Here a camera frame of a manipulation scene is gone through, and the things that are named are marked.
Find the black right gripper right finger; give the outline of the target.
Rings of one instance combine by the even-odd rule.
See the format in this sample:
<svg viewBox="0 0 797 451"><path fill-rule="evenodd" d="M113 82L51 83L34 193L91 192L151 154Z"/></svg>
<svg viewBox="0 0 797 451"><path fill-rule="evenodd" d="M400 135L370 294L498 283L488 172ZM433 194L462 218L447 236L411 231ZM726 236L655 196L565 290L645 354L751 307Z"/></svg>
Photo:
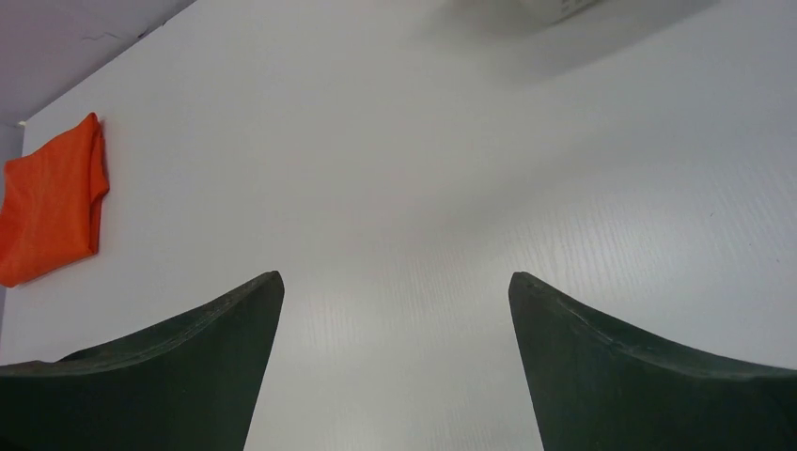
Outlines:
<svg viewBox="0 0 797 451"><path fill-rule="evenodd" d="M796 373L697 350L516 272L512 322L547 450L792 450Z"/></svg>

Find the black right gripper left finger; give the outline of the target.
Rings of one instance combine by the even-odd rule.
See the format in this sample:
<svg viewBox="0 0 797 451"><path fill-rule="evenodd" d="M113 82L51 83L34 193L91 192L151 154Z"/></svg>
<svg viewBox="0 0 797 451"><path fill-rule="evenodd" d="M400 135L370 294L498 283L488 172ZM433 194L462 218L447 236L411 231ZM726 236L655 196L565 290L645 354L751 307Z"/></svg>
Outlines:
<svg viewBox="0 0 797 451"><path fill-rule="evenodd" d="M55 362L1 369L5 450L241 450L285 289L266 272Z"/></svg>

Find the folded orange t shirt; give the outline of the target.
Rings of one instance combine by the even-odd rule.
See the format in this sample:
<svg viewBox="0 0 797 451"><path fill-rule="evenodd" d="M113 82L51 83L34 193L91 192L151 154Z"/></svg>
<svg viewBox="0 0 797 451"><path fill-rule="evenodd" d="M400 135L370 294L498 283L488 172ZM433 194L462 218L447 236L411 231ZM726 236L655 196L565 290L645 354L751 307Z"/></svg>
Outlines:
<svg viewBox="0 0 797 451"><path fill-rule="evenodd" d="M110 184L98 116L88 114L29 155L4 165L1 285L14 288L99 251Z"/></svg>

